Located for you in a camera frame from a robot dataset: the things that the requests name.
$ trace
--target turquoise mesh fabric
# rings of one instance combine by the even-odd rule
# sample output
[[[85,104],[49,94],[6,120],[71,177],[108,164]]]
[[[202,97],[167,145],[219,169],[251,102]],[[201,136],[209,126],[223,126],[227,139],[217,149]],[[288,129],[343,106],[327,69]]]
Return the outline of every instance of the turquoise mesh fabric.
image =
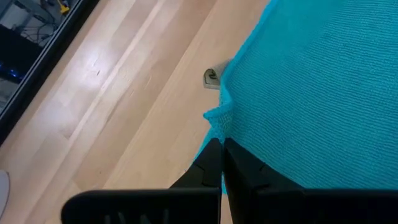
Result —
[[[398,189],[398,2],[272,0],[227,66],[211,138],[306,188]]]

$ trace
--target wooden floor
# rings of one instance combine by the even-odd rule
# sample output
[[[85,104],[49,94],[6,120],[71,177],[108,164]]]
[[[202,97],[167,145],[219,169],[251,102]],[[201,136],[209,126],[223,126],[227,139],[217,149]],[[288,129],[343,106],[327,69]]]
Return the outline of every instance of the wooden floor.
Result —
[[[0,148],[11,176],[0,222],[60,223],[85,190],[169,187],[218,104],[203,72],[233,57],[266,3],[101,0]]]

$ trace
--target hardwood floorboard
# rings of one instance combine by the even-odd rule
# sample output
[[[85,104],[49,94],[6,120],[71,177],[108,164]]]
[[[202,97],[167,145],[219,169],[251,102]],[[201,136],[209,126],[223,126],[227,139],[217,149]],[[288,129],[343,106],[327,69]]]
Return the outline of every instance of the hardwood floorboard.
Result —
[[[203,72],[232,58],[267,0],[101,0],[0,148],[0,223],[60,223],[91,189],[167,188],[218,104]],[[231,223],[223,196],[222,223]]]

